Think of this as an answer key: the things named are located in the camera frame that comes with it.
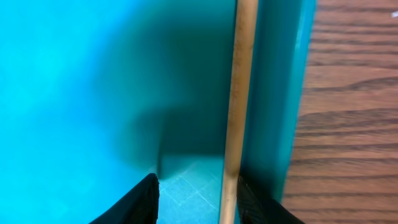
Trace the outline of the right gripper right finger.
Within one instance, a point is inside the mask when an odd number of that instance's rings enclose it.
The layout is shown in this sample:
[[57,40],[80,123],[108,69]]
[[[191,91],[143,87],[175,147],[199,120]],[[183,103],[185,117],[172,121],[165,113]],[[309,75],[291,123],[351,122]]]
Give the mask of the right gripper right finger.
[[242,224],[304,224],[268,193],[239,176],[237,189],[239,222]]

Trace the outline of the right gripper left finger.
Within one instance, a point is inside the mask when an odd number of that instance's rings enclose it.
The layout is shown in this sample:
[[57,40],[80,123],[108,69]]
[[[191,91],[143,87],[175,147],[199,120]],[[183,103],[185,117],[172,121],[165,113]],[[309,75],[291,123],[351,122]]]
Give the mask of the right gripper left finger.
[[159,196],[159,180],[150,173],[90,224],[156,224]]

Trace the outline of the wooden chopstick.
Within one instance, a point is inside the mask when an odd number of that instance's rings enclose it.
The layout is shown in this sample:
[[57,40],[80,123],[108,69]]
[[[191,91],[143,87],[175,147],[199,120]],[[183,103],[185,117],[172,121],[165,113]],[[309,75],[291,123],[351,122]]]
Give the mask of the wooden chopstick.
[[238,0],[224,154],[220,224],[233,224],[251,79],[258,0]]

